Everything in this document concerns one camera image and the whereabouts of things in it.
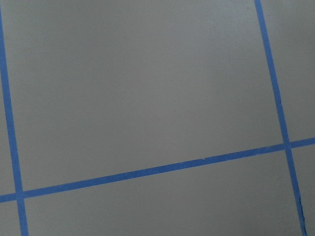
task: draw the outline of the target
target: vertical blue line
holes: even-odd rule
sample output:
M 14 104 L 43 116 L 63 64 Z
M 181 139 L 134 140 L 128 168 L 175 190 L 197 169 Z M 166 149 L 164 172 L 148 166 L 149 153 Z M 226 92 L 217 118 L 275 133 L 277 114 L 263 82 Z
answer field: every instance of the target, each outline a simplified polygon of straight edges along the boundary
M 279 89 L 277 74 L 276 74 L 275 65 L 274 65 L 274 61 L 273 61 L 273 57 L 272 57 L 272 53 L 271 53 L 271 47 L 270 47 L 267 27 L 266 27 L 266 23 L 265 23 L 265 19 L 264 19 L 264 13 L 262 10 L 260 0 L 254 0 L 254 1 L 255 1 L 258 21 L 259 21 L 259 25 L 260 25 L 262 41 L 263 41 L 264 48 L 265 48 L 265 54 L 266 54 L 266 58 L 267 58 L 272 88 L 273 88 L 273 92 L 274 92 L 274 97 L 275 97 L 275 102 L 276 102 L 276 107 L 277 107 L 277 112 L 278 112 L 278 119 L 279 119 L 279 123 L 280 123 L 284 149 L 285 149 L 285 153 L 286 153 L 286 160 L 287 160 L 287 164 L 289 167 L 291 183 L 292 183 L 294 197 L 295 197 L 295 203 L 296 203 L 296 207 L 297 207 L 297 211 L 298 211 L 298 215 L 299 215 L 300 226 L 301 226 L 303 236 L 307 236 L 306 229 L 305 229 L 305 220 L 304 220 L 304 215 L 303 215 L 302 203 L 301 203 L 301 194 L 300 194 L 299 184 L 298 184 L 296 171 L 295 171 L 295 167 L 294 167 L 291 144 L 290 144 L 290 139 L 289 139 L 289 135 L 287 132 L 287 127 L 286 127 L 286 122 L 285 122 L 285 117 L 284 117 L 284 110 L 283 110 L 283 107 L 281 104 L 280 89 Z
M 17 149 L 17 144 L 16 144 L 8 71 L 7 71 L 7 66 L 6 66 L 1 10 L 0 10 L 0 70 L 1 70 L 1 83 L 2 83 L 4 110 L 5 110 L 5 117 L 6 117 L 6 126 L 7 126 L 7 131 L 8 131 L 8 139 L 9 139 L 10 152 L 11 152 L 11 161 L 12 161 L 12 169 L 13 169 L 13 176 L 14 176 L 16 201 L 17 201 L 19 220 L 20 220 L 21 235 L 28 236 L 29 232 L 28 232 L 28 224 L 27 224 L 27 219 L 26 219 L 26 211 L 25 211 L 25 204 L 24 204 L 24 197 L 23 197 L 22 176 L 21 176 L 21 170 L 20 170 L 18 149 Z

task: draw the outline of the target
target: gray tile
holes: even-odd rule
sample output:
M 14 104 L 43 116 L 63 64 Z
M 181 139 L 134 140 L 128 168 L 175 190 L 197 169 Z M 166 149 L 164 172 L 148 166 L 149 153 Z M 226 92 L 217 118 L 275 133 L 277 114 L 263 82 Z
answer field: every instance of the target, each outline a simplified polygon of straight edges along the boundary
M 0 203 L 0 235 L 20 235 L 19 216 L 16 201 Z
M 0 195 L 14 192 L 10 147 L 6 128 L 2 84 L 0 80 Z
M 308 235 L 315 235 L 315 146 L 293 150 Z
M 32 236 L 301 235 L 283 152 L 26 199 Z
M 262 2 L 290 138 L 315 137 L 315 1 Z
M 252 1 L 1 3 L 25 189 L 282 142 Z

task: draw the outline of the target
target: gray floor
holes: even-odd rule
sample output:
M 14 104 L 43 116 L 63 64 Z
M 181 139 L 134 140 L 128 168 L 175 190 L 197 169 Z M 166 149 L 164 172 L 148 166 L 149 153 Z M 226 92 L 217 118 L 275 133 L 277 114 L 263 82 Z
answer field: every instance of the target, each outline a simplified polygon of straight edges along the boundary
M 24 190 L 281 144 L 252 0 L 0 0 Z M 262 1 L 290 139 L 315 2 Z M 0 195 L 14 182 L 0 96 Z M 293 150 L 315 235 L 314 146 Z M 301 235 L 284 151 L 25 200 L 31 236 Z M 15 201 L 0 235 L 18 235 Z

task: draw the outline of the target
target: blue grid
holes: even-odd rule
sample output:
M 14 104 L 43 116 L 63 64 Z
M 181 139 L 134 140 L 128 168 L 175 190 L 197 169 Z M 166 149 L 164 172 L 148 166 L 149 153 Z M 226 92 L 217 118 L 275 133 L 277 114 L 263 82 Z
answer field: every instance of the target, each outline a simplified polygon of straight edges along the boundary
M 15 184 L 15 193 L 0 195 L 0 203 L 16 201 L 18 207 L 18 214 L 19 214 L 19 222 L 20 222 L 20 229 L 22 236 L 28 236 L 28 225 L 27 225 L 27 216 L 25 210 L 25 198 L 32 198 L 37 196 L 43 196 L 58 192 L 70 191 L 79 188 L 86 188 L 92 187 L 100 184 L 106 184 L 111 182 L 122 181 L 131 178 L 138 178 L 144 177 L 149 175 L 156 175 L 170 171 L 176 171 L 191 167 L 197 167 L 202 165 L 209 165 L 218 162 L 224 162 L 228 160 L 235 160 L 244 157 L 251 157 L 255 155 L 261 155 L 276 151 L 284 150 L 286 154 L 286 159 L 288 163 L 288 168 L 290 172 L 290 178 L 292 183 L 292 188 L 294 192 L 297 212 L 299 216 L 300 226 L 302 235 L 306 236 L 306 229 L 305 229 L 305 220 L 303 215 L 303 208 L 301 204 L 301 196 L 300 190 L 297 180 L 297 175 L 294 167 L 293 155 L 292 155 L 292 148 L 299 148 L 308 145 L 315 144 L 315 138 L 309 138 L 299 141 L 291 142 L 289 139 L 284 110 L 281 103 L 281 94 L 280 89 L 277 81 L 276 70 L 273 62 L 271 47 L 268 38 L 267 27 L 264 19 L 263 9 L 261 6 L 260 0 L 254 0 L 256 6 L 256 12 L 258 16 L 258 21 L 260 25 L 261 36 L 264 44 L 265 55 L 268 63 L 270 79 L 272 83 L 275 103 L 277 107 L 278 119 L 281 128 L 283 144 L 277 144 L 268 147 L 260 147 L 240 152 L 234 152 L 229 154 L 223 154 L 218 156 L 212 156 L 205 159 L 196 159 L 191 161 L 185 161 L 170 165 L 164 165 L 159 167 L 153 167 L 138 171 L 126 172 L 117 175 L 99 177 L 99 178 L 92 178 L 88 180 L 60 184 L 50 187 L 44 187 L 39 189 L 33 189 L 29 191 L 23 191 L 22 186 L 22 176 L 20 170 L 20 163 L 19 163 L 19 156 L 18 156 L 18 149 L 15 137 L 15 128 L 14 128 L 14 120 L 13 120 L 13 112 L 12 112 L 12 104 L 11 104 L 11 96 L 10 96 L 10 89 L 9 89 L 9 80 L 8 80 L 8 72 L 6 66 L 6 56 L 5 56 L 5 47 L 4 47 L 4 36 L 3 36 L 3 28 L 2 28 L 2 17 L 0 12 L 0 70 L 1 70 L 1 83 L 2 83 L 2 93 L 3 93 L 3 101 L 4 101 L 4 109 L 5 109 L 5 116 L 6 116 L 6 124 L 7 124 L 7 132 L 8 132 L 8 140 L 10 146 L 10 153 L 11 153 L 11 161 L 12 161 L 12 168 L 13 168 L 13 176 L 14 176 L 14 184 Z

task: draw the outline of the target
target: floor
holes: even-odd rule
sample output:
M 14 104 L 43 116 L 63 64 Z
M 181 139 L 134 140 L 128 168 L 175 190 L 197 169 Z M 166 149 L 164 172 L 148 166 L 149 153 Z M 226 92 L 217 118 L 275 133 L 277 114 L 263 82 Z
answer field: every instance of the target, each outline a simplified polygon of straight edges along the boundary
M 315 1 L 0 9 L 0 235 L 315 235 Z

